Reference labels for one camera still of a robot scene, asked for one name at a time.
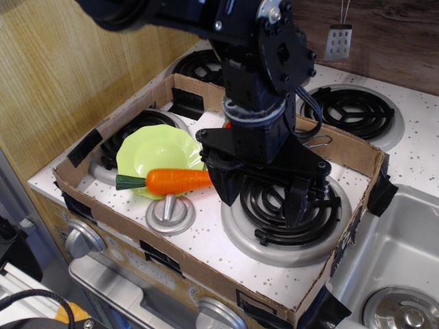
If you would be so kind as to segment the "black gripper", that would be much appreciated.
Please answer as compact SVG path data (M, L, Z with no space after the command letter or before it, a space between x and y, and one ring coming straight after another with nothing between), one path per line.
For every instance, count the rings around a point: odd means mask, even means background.
M204 128L196 133L202 160L220 199L232 206L245 177L285 188L288 228L301 223L309 191L324 191L331 165L298 140L295 101L277 101L262 112L250 112L224 101L231 128Z

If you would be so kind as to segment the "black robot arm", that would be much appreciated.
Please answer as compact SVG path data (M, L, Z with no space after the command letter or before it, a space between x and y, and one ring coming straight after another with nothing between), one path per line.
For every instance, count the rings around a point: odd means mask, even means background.
M201 157L223 202L233 204L245 177L285 189L287 227L295 228L310 202L324 197L330 164L302 140L317 123L296 131L296 99L307 102L317 122L322 111L304 90L316 72L315 53L293 22L290 1L81 1L101 28L131 32L158 25L209 41L219 60L228 128L200 130Z

